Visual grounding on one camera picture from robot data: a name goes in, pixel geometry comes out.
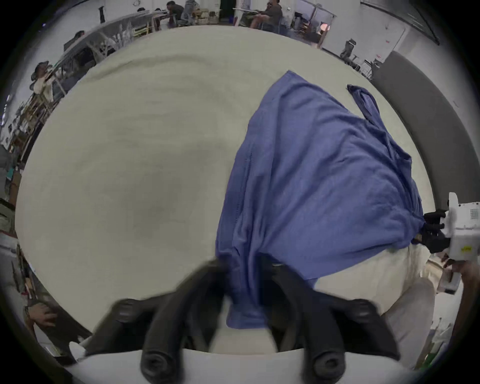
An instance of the blue cloth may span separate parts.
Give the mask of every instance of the blue cloth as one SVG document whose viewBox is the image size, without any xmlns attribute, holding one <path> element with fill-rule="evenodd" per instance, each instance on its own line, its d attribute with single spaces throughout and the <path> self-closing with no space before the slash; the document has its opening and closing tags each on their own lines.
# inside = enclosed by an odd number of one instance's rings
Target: blue cloth
<svg viewBox="0 0 480 384">
<path fill-rule="evenodd" d="M 229 267 L 230 327 L 264 326 L 260 253 L 317 279 L 407 247 L 424 224 L 410 156 L 373 96 L 347 88 L 365 119 L 289 71 L 250 120 L 216 239 L 216 256 Z"/>
</svg>

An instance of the desk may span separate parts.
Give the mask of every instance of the desk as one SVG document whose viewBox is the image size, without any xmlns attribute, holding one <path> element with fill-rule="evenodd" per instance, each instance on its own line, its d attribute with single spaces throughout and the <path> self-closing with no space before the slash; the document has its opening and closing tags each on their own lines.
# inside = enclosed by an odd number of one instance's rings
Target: desk
<svg viewBox="0 0 480 384">
<path fill-rule="evenodd" d="M 60 59 L 53 66 L 52 71 L 47 76 L 47 80 L 52 76 L 55 77 L 55 81 L 59 85 L 61 91 L 66 95 L 56 73 L 68 60 L 71 60 L 82 49 L 86 47 L 90 48 L 93 51 L 95 61 L 98 64 L 107 57 L 110 48 L 118 50 L 133 41 L 133 28 L 146 25 L 147 30 L 149 31 L 150 29 L 148 26 L 151 22 L 153 30 L 155 19 L 162 20 L 168 17 L 169 15 L 166 11 L 137 12 L 98 25 L 85 33 L 85 35 L 76 40 L 66 49 Z"/>
<path fill-rule="evenodd" d="M 7 142 L 8 150 L 12 153 L 15 151 L 15 147 L 17 147 L 21 152 L 20 157 L 22 157 L 22 152 L 27 147 L 35 130 L 40 125 L 43 126 L 45 124 L 50 113 L 51 106 L 43 96 L 43 93 L 40 95 L 32 94 L 21 109 L 16 129 Z"/>
<path fill-rule="evenodd" d="M 234 27 L 238 27 L 240 25 L 240 21 L 244 13 L 251 13 L 251 14 L 260 13 L 260 11 L 254 11 L 254 10 L 245 9 L 245 8 L 234 8 L 234 10 L 235 10 L 235 17 L 236 17 L 235 24 L 233 25 Z"/>
<path fill-rule="evenodd" d="M 20 245 L 78 322 L 93 330 L 115 300 L 171 290 L 214 257 L 235 154 L 264 94 L 287 70 L 358 116 L 346 84 L 368 89 L 393 139 L 412 156 L 424 211 L 435 210 L 402 121 L 337 58 L 249 28 L 151 34 L 88 72 L 45 124 L 23 172 Z M 409 262 L 424 257 L 417 249 L 425 248 L 381 253 L 319 286 L 388 309 L 415 272 Z"/>
</svg>

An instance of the chair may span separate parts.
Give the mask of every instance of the chair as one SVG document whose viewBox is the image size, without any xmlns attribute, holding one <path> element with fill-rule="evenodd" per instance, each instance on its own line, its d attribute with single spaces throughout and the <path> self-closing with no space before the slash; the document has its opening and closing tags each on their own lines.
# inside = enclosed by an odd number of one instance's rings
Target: chair
<svg viewBox="0 0 480 384">
<path fill-rule="evenodd" d="M 350 39 L 345 42 L 345 48 L 343 49 L 342 53 L 340 53 L 340 58 L 348 65 L 352 65 L 353 60 L 350 59 L 350 55 L 352 54 L 353 48 L 357 45 L 357 42 L 353 39 Z"/>
<path fill-rule="evenodd" d="M 133 37 L 141 37 L 149 34 L 151 32 L 151 27 L 149 22 L 146 25 L 139 26 L 133 29 Z"/>
<path fill-rule="evenodd" d="M 360 73 L 365 76 L 367 79 L 372 79 L 372 63 L 367 60 L 364 60 L 360 65 Z"/>
<path fill-rule="evenodd" d="M 15 232 L 15 206 L 0 199 L 0 229 L 6 233 Z"/>
<path fill-rule="evenodd" d="M 278 21 L 278 25 L 261 23 L 260 24 L 260 29 L 262 31 L 273 32 L 273 33 L 276 33 L 277 35 L 279 35 L 280 34 L 280 26 L 282 25 L 282 21 L 283 21 L 283 17 L 280 17 L 280 20 Z"/>
<path fill-rule="evenodd" d="M 162 14 L 152 16 L 152 26 L 154 27 L 154 30 L 156 32 L 159 32 L 162 30 L 162 26 L 160 22 L 163 18 L 164 18 L 164 15 Z"/>
</svg>

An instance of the person's hand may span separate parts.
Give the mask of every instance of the person's hand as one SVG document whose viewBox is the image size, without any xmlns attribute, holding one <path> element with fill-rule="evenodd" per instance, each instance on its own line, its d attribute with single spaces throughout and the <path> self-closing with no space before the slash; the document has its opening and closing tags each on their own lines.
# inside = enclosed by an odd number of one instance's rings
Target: person's hand
<svg viewBox="0 0 480 384">
<path fill-rule="evenodd" d="M 446 266 L 451 265 L 452 271 L 459 272 L 462 275 L 464 284 L 480 285 L 480 265 L 470 260 L 452 260 L 449 259 Z"/>
<path fill-rule="evenodd" d="M 28 317 L 38 325 L 54 327 L 57 314 L 52 313 L 51 309 L 45 304 L 37 303 L 28 308 Z"/>
</svg>

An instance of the man sitting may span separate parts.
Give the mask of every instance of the man sitting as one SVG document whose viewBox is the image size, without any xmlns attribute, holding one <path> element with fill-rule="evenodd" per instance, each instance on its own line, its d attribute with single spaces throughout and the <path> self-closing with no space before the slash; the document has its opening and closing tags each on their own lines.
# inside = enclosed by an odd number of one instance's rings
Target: man sitting
<svg viewBox="0 0 480 384">
<path fill-rule="evenodd" d="M 282 7 L 278 3 L 280 0 L 269 1 L 267 9 L 253 18 L 250 28 L 258 28 L 261 23 L 278 26 L 283 17 Z"/>
<path fill-rule="evenodd" d="M 167 3 L 168 12 L 170 12 L 170 20 L 168 21 L 169 24 L 176 24 L 175 22 L 180 20 L 181 14 L 183 13 L 183 7 L 181 5 L 175 4 L 173 0 Z"/>
</svg>

